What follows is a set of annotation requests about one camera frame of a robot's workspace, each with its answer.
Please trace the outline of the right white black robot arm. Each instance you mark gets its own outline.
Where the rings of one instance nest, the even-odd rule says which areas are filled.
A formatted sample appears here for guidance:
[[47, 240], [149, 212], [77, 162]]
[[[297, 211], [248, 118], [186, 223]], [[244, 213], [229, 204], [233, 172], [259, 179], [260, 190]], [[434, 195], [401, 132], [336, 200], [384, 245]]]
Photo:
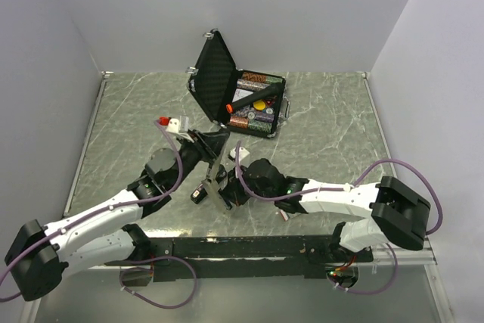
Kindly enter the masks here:
[[285, 219], [314, 213], [355, 217], [353, 222], [338, 223], [331, 236], [330, 252], [339, 261], [378, 244], [419, 251], [431, 232], [430, 202], [387, 175], [369, 184], [361, 179], [352, 184], [325, 183], [285, 176], [267, 159], [259, 159], [233, 168], [219, 193], [230, 207], [250, 198], [273, 203]]

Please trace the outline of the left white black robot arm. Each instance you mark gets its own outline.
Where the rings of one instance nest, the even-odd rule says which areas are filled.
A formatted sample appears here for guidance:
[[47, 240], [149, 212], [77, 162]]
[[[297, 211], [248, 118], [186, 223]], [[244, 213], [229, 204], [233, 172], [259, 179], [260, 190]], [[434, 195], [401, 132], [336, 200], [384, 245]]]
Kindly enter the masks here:
[[[63, 278], [105, 263], [147, 266], [155, 260], [150, 238], [137, 225], [171, 200], [171, 195], [198, 163], [218, 169], [230, 136], [227, 129], [186, 133], [162, 128], [169, 148], [154, 152], [141, 175], [106, 201], [81, 213], [42, 225], [24, 224], [5, 256], [1, 278], [12, 277], [18, 292], [3, 303], [22, 297], [37, 300]], [[175, 136], [180, 145], [171, 139]]]

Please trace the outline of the black stapler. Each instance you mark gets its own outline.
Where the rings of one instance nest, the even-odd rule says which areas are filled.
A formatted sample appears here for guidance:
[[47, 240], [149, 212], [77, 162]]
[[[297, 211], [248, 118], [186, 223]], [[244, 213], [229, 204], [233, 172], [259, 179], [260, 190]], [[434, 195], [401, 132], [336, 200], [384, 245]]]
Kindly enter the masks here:
[[206, 178], [194, 189], [190, 195], [190, 199], [193, 203], [199, 204], [208, 197], [217, 208], [225, 213], [226, 211], [230, 211], [232, 206], [220, 194], [224, 180], [227, 177], [227, 171], [222, 165], [221, 159], [219, 157], [209, 165]]

